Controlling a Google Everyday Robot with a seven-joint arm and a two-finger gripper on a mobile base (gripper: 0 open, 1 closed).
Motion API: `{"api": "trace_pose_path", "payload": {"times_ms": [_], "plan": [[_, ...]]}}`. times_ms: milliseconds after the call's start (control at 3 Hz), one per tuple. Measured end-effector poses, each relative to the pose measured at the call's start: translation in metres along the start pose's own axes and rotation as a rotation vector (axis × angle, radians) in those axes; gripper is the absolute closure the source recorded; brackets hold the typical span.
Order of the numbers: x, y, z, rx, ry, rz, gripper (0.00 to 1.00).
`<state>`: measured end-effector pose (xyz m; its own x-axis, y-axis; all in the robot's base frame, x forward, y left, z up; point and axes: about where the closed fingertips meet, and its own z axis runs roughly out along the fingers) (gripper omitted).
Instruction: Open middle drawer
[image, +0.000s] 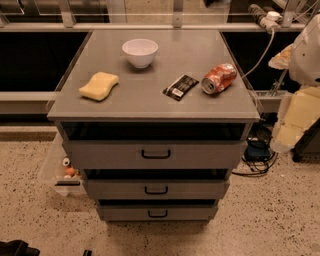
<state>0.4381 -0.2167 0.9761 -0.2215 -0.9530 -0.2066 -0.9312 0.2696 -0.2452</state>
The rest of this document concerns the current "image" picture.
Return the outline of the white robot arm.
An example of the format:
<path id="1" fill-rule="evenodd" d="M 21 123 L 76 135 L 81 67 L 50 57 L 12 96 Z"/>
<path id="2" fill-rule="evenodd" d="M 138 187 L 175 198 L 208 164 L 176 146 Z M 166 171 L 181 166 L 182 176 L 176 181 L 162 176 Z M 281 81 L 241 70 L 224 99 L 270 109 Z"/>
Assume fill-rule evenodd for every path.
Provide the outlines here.
<path id="1" fill-rule="evenodd" d="M 295 41 L 273 57 L 268 65 L 288 59 L 289 77 L 301 85 L 286 93 L 279 106 L 270 147 L 276 153 L 293 149 L 306 131 L 320 118 L 320 14 L 315 15 Z"/>

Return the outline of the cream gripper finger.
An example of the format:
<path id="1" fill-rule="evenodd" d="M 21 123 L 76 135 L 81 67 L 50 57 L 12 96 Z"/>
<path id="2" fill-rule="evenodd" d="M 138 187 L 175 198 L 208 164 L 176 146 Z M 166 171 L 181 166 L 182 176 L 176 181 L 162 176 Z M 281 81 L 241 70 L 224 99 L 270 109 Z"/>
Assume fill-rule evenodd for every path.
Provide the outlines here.
<path id="1" fill-rule="evenodd" d="M 268 62 L 268 66 L 278 70 L 289 68 L 292 45 L 288 45 L 281 52 L 277 53 Z"/>

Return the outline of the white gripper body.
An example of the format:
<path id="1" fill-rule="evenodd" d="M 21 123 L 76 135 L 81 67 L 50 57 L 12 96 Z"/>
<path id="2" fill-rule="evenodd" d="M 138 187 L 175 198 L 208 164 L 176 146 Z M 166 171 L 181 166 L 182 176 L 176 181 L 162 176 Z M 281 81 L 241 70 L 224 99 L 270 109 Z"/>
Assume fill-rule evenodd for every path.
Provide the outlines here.
<path id="1" fill-rule="evenodd" d="M 281 100 L 270 147 L 276 153 L 293 149 L 306 131 L 320 118 L 320 89 L 304 87 Z"/>

